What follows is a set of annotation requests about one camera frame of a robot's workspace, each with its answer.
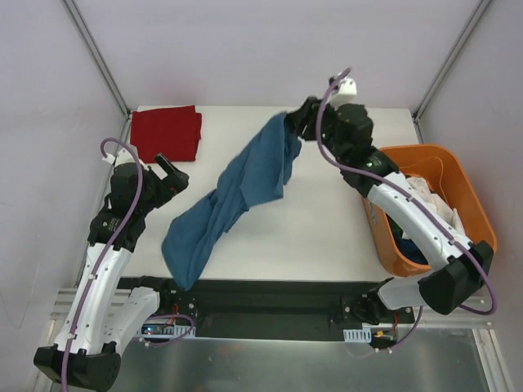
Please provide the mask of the white t shirt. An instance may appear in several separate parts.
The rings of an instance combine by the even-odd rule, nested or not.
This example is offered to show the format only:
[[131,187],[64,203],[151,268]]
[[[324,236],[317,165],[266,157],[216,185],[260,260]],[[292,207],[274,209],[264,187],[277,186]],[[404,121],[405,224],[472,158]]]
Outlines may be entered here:
[[432,191],[428,182],[419,176],[410,176],[407,178],[409,186],[416,192],[428,206],[440,216],[448,225],[465,235],[465,229],[461,217],[456,208],[451,208],[449,204],[437,193]]

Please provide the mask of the dark green t shirt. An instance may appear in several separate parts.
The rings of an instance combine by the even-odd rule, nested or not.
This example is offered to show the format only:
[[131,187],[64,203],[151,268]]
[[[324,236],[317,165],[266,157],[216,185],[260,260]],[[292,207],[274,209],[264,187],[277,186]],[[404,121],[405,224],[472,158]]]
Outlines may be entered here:
[[390,226],[392,236],[395,240],[409,240],[409,236],[404,232],[403,229],[400,228],[400,226],[392,220],[389,216],[387,216],[387,222]]

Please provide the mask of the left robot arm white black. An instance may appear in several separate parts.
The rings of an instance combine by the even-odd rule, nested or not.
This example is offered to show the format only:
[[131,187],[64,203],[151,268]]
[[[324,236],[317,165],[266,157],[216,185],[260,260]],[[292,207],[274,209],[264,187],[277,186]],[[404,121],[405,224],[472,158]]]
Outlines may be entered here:
[[127,151],[110,159],[110,191],[90,224],[83,274],[65,323],[49,346],[39,347],[34,365],[63,390],[74,386],[107,391],[114,384],[127,345],[150,316],[172,310],[172,297],[158,283],[134,287],[123,306],[112,312],[122,273],[131,259],[145,218],[185,190],[189,177],[163,154],[154,158],[159,177]]

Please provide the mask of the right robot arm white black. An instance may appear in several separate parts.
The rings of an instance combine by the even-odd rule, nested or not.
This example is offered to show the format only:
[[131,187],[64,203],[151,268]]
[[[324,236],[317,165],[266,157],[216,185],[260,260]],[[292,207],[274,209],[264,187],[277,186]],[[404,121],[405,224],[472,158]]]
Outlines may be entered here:
[[411,306],[427,306],[443,315],[456,309],[493,314],[495,298],[487,310],[466,304],[481,288],[493,290],[488,279],[492,247],[460,234],[409,189],[405,174],[373,145],[373,121],[364,105],[353,103],[357,87],[349,73],[345,69],[331,77],[323,97],[308,97],[285,122],[301,139],[315,141],[344,181],[413,240],[430,267],[425,274],[380,282],[351,305],[351,311],[367,323],[386,322],[398,309]]

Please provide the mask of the teal blue t shirt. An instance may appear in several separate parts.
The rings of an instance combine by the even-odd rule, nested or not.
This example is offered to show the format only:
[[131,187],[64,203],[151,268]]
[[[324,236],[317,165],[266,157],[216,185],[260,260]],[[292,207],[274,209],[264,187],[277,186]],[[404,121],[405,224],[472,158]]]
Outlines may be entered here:
[[286,117],[284,112],[271,117],[228,163],[216,188],[172,220],[161,251],[180,289],[194,286],[217,241],[244,213],[284,196],[302,148]]

